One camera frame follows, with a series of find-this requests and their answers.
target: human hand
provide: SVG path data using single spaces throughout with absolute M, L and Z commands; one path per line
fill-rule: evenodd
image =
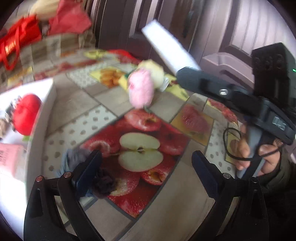
M 245 125 L 241 126 L 241 133 L 242 133 L 242 138 L 240 139 L 240 141 L 236 142 L 235 156 L 247 158 L 250 154 L 250 147 L 248 146 L 247 140 L 244 136 L 244 134 L 246 133 Z M 273 145 L 262 145 L 259 148 L 259 155 L 262 156 L 269 152 L 275 151 L 280 145 L 282 145 L 282 143 L 277 140 L 274 140 Z M 265 163 L 262 166 L 261 170 L 259 171 L 258 176 L 271 173 L 276 168 L 280 160 L 280 152 L 277 151 L 276 153 L 270 156 L 264 157 L 264 159 L 265 159 Z M 250 166 L 250 161 L 234 160 L 234 165 L 238 170 L 243 170 L 244 168 L 248 168 Z

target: gray handle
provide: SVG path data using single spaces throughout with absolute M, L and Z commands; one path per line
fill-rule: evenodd
M 262 137 L 262 130 L 255 127 L 255 126 L 248 126 L 247 127 L 247 132 L 246 132 L 246 140 L 247 143 L 250 147 L 250 155 L 248 156 L 248 158 L 251 158 L 255 155 L 255 151 L 257 149 L 257 146 L 259 145 L 260 139 Z M 255 173 L 253 174 L 253 177 L 256 177 L 258 175 L 258 172 L 261 170 L 262 166 L 264 165 L 264 158 L 262 158 L 258 168 L 256 169 Z M 243 170 L 238 170 L 237 171 L 237 177 L 238 178 L 242 178 L 244 173 L 246 172 L 246 168 L 244 168 Z

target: red plush toy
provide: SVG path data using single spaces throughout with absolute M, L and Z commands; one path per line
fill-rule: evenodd
M 41 100 L 37 95 L 28 94 L 19 99 L 12 115 L 12 122 L 20 134 L 31 135 L 40 106 Z

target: black cable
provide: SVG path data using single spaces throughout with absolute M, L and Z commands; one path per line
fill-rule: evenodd
M 226 128 L 226 129 L 224 130 L 224 132 L 223 132 L 223 144 L 224 144 L 224 147 L 225 147 L 226 154 L 227 154 L 228 156 L 230 156 L 231 158 L 235 159 L 235 160 L 239 160 L 239 161 L 254 161 L 254 158 L 253 158 L 253 157 L 251 157 L 251 158 L 244 158 L 244 157 L 234 156 L 234 155 L 232 155 L 231 153 L 229 153 L 229 151 L 228 151 L 228 149 L 227 149 L 226 140 L 225 140 L 225 134 L 226 134 L 226 132 L 228 132 L 228 130 L 236 131 L 236 132 L 239 133 L 239 137 L 240 137 L 240 138 L 242 137 L 241 132 L 240 132 L 239 130 L 235 129 L 235 128 L 228 127 L 228 128 Z M 272 154 L 274 154 L 274 153 L 280 151 L 280 150 L 283 148 L 283 146 L 284 146 L 284 145 L 282 145 L 281 147 L 278 147 L 278 148 L 277 148 L 276 150 L 274 150 L 274 151 L 271 151 L 271 152 L 269 152 L 269 153 L 266 153 L 266 154 L 260 156 L 260 158 L 270 156 L 270 155 L 272 155 Z

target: halved apple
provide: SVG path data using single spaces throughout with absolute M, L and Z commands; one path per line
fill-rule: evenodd
M 131 172 L 144 172 L 156 167 L 163 160 L 161 152 L 157 151 L 160 142 L 152 136 L 143 133 L 127 133 L 119 140 L 127 151 L 120 154 L 119 164 Z

